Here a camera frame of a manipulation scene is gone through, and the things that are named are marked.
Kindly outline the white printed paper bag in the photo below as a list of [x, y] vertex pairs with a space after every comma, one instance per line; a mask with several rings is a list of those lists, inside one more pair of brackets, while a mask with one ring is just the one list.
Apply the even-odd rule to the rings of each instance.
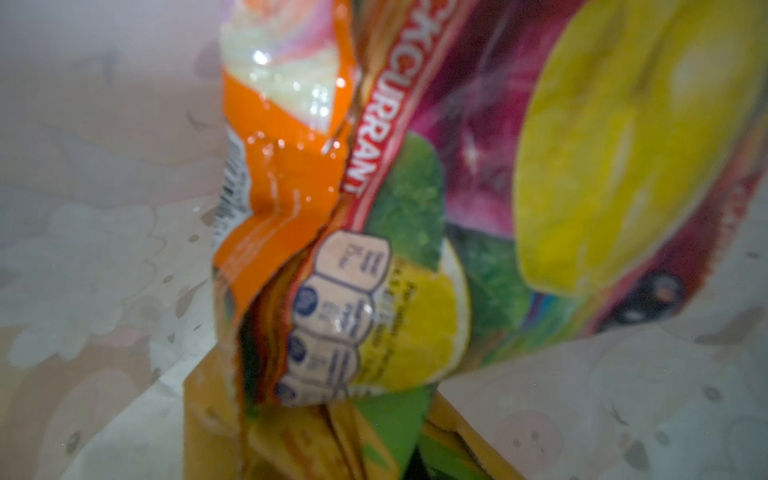
[[[214, 343], [216, 1], [1, 5], [1, 475], [179, 479]], [[767, 186], [678, 316], [450, 381], [423, 478], [763, 479]]]

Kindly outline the yellow snack packet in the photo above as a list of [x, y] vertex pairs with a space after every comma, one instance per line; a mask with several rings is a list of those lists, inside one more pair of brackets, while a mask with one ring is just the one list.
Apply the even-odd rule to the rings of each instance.
[[763, 1], [225, 1], [213, 273], [246, 405], [675, 314], [765, 171]]

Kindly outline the orange snack packet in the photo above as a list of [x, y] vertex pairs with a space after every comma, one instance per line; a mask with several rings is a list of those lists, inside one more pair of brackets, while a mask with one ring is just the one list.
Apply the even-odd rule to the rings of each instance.
[[213, 349], [184, 381], [186, 479], [519, 479], [428, 388], [245, 415]]

